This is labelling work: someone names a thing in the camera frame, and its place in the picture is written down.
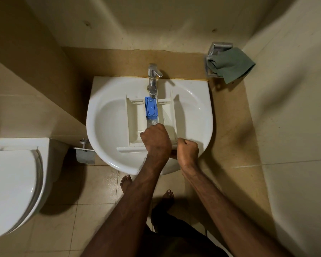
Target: forearm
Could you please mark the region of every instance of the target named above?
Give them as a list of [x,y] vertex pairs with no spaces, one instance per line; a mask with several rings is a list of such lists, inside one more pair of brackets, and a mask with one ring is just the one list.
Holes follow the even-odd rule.
[[166,162],[165,158],[148,154],[138,176],[92,238],[82,257],[136,255],[153,191]]
[[253,224],[197,166],[183,171],[235,257],[292,256]]

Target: white toilet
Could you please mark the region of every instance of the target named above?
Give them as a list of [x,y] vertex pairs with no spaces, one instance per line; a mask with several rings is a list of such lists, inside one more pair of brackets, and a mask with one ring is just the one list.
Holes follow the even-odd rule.
[[50,138],[0,138],[0,236],[39,212],[68,148]]

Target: person's left arm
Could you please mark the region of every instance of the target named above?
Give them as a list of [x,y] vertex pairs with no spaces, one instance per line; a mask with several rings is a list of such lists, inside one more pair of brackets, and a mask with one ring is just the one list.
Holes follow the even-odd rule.
[[152,125],[140,137],[148,151],[146,161],[81,257],[137,254],[158,177],[171,153],[171,141],[162,124]]

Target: white ceramic sink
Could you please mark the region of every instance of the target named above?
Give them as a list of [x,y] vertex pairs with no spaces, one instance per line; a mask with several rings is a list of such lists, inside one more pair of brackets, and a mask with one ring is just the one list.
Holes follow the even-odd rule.
[[[136,175],[146,152],[121,153],[128,140],[128,123],[125,117],[126,95],[143,98],[149,95],[148,79],[141,77],[94,77],[87,112],[89,141],[107,164],[122,172]],[[206,81],[158,79],[158,99],[170,97],[175,104],[177,137],[198,143],[199,155],[207,148],[213,131],[213,115]],[[177,160],[169,159],[161,174],[180,169]]]

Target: bare foot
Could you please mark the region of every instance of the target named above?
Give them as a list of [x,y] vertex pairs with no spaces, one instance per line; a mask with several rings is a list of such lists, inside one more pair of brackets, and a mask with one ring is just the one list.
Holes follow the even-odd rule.
[[127,188],[131,184],[132,184],[131,176],[130,175],[124,176],[123,179],[121,180],[121,183],[120,183],[120,187],[121,187],[124,194],[126,193]]
[[161,201],[157,204],[156,207],[157,208],[162,208],[163,210],[168,211],[170,209],[170,207],[172,207],[172,205],[175,202],[174,196],[175,195],[172,193],[171,190],[167,190],[167,192],[165,192],[165,194],[163,195]]

